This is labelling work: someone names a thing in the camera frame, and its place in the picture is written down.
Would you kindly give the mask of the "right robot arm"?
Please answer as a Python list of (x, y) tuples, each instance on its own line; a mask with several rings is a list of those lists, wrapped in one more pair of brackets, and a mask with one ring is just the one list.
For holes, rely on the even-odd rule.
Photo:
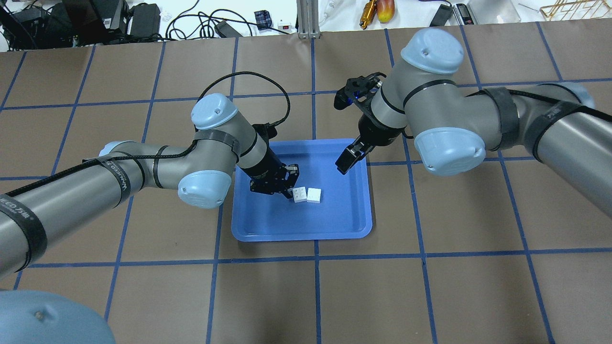
[(338, 110), (361, 111), (359, 135), (335, 165), (341, 174), (406, 129), (424, 167), (437, 176), (476, 168), (487, 151), (521, 145), (610, 215), (611, 116), (595, 109), (578, 83), (544, 83), (526, 91), (486, 87), (463, 96), (453, 81), (465, 57), (443, 29), (420, 29), (389, 75), (351, 78), (334, 99)]

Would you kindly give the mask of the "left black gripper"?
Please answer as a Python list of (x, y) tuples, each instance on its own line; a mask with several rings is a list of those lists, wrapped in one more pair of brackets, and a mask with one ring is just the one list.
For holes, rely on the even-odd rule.
[(277, 129), (270, 123), (252, 124), (254, 140), (239, 157), (238, 167), (251, 179), (254, 193), (282, 194), (293, 199), (293, 188), (299, 178), (299, 165), (286, 165), (270, 147)]

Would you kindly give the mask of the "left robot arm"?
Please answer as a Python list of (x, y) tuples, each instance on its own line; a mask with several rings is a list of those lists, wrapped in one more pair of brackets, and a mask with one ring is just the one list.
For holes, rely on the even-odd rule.
[[(223, 94), (201, 95), (190, 119), (187, 148), (113, 141), (99, 156), (1, 194), (1, 276), (20, 272), (55, 241), (114, 209), (147, 187), (177, 190), (184, 203), (220, 207), (234, 168), (251, 179), (251, 192), (293, 197), (298, 165), (282, 163), (269, 146), (280, 120), (250, 124)], [(61, 295), (1, 291), (2, 344), (115, 344), (102, 316)]]

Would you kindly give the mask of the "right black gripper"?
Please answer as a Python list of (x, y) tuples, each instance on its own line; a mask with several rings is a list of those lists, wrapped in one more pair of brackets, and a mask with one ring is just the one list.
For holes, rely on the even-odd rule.
[(389, 146), (399, 135), (411, 139), (411, 136), (406, 134), (406, 124), (401, 127), (389, 126), (374, 116), (372, 102), (381, 90), (382, 79), (385, 77), (386, 74), (382, 72), (374, 72), (368, 76), (349, 78), (345, 86), (335, 94), (336, 110), (343, 110), (354, 104), (361, 111), (358, 122), (359, 136), (344, 148), (335, 162), (337, 170), (343, 175), (365, 159), (375, 147)]

